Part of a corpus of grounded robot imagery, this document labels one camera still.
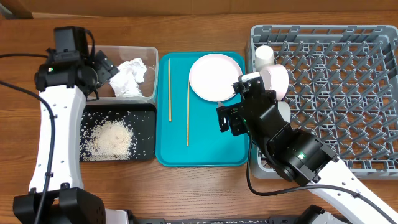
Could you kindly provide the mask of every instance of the teal tray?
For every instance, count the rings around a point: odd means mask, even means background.
[[[248,156],[247,135],[220,132],[217,103],[200,98],[190,88],[189,146],[187,146],[187,87],[193,63],[207,54],[233,58],[241,70],[244,60],[236,52],[184,52],[165,55],[159,65],[156,158],[165,166],[240,166]],[[171,64],[172,122],[169,122],[169,59]],[[241,101],[236,95],[225,105]]]

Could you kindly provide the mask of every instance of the black tray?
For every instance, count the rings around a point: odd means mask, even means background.
[[[81,161],[114,161],[113,156],[101,159],[90,159],[92,153],[84,148],[83,142],[90,140],[91,130],[100,121],[124,121],[126,127],[133,128],[136,144],[130,148],[131,155],[127,160],[149,160],[155,157],[156,142],[156,107],[153,104],[133,105],[87,105],[81,119],[80,160]]]

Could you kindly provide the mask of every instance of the wooden table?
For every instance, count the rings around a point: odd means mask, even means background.
[[[98,45],[153,46],[168,52],[232,50],[244,55],[250,28],[256,24],[391,24],[396,11],[278,13],[219,16],[115,17],[0,21],[0,54],[45,53],[54,47],[53,28],[82,26]],[[4,81],[35,91],[34,73],[41,58],[0,59]],[[17,223],[15,195],[27,193],[39,144],[39,102],[0,86],[0,222]],[[138,218],[255,218],[298,215],[309,205],[338,213],[308,191],[274,197],[250,193],[245,167],[169,168],[147,162],[81,163],[85,189],[108,208],[130,209]],[[398,181],[363,181],[398,210]],[[284,180],[253,180],[263,191],[295,186]]]

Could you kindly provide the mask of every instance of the clear plastic container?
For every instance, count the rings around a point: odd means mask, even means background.
[[[98,89],[99,100],[91,101],[89,104],[156,103],[159,54],[155,47],[95,46],[95,50],[96,52],[102,50],[116,66],[125,61],[141,58],[147,71],[144,74],[145,81],[139,84],[143,96],[115,97],[111,85],[105,83]],[[94,98],[95,94],[92,93],[89,99]]]

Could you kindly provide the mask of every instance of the white plate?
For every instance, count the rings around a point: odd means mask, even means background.
[[[199,58],[189,72],[192,90],[204,100],[217,102],[232,98],[232,84],[242,75],[241,67],[223,54],[208,54]]]

